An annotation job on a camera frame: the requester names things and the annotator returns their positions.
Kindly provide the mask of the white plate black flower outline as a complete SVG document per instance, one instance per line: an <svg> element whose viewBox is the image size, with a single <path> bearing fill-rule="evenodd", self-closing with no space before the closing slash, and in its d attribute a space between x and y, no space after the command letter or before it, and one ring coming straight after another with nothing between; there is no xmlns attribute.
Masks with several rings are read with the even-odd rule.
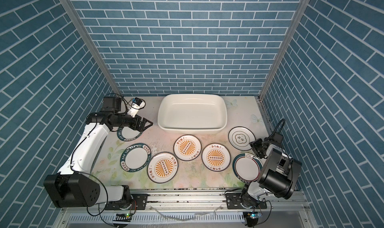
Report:
<svg viewBox="0 0 384 228"><path fill-rule="evenodd" d="M245 127L235 127L228 134L231 145L240 151L249 151L252 149L250 143L256 140L255 135Z"/></svg>

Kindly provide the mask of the green red rim plate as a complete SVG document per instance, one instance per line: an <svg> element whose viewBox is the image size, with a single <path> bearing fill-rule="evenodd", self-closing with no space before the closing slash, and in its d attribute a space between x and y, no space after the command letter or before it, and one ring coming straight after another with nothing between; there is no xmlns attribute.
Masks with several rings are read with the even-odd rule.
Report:
<svg viewBox="0 0 384 228"><path fill-rule="evenodd" d="M244 183L257 181L263 165L261 161L250 153L240 153L233 160L235 176Z"/></svg>

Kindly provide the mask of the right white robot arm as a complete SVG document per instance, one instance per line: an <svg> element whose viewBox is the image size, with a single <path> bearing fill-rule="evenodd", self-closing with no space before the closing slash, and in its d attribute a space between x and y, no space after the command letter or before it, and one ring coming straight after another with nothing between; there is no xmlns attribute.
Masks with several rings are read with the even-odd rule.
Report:
<svg viewBox="0 0 384 228"><path fill-rule="evenodd" d="M258 139L250 143L257 158L265 159L265 163L255 182L251 182L242 190L240 200L244 208L257 207L263 195L274 195L276 198L290 199L294 193L302 163L290 157L283 145L272 140Z"/></svg>

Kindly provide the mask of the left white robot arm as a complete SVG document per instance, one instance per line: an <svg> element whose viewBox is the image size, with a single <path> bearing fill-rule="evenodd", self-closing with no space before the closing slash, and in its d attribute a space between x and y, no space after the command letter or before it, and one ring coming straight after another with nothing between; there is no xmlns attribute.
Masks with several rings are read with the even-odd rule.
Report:
<svg viewBox="0 0 384 228"><path fill-rule="evenodd" d="M44 187L56 208L92 207L112 204L126 210L133 206L128 186L105 186L91 175L94 160L113 128L144 132L153 122L123 113L93 112L87 116L84 133L74 151L55 175L48 175Z"/></svg>

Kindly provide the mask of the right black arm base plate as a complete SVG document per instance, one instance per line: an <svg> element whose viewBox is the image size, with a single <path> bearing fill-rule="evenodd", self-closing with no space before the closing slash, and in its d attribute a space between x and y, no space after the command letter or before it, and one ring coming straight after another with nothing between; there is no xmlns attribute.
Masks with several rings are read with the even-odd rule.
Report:
<svg viewBox="0 0 384 228"><path fill-rule="evenodd" d="M266 202L259 201L248 194L240 193L226 193L226 204L229 210L240 210L240 209L266 209Z"/></svg>

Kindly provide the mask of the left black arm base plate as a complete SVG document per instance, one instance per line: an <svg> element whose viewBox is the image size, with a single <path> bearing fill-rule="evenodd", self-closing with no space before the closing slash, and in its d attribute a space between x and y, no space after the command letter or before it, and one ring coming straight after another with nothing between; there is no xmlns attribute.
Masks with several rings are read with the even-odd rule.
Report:
<svg viewBox="0 0 384 228"><path fill-rule="evenodd" d="M121 199L119 201L108 202L106 206L107 211L124 211L136 210L141 211L146 209L148 201L147 194L133 194L128 201Z"/></svg>

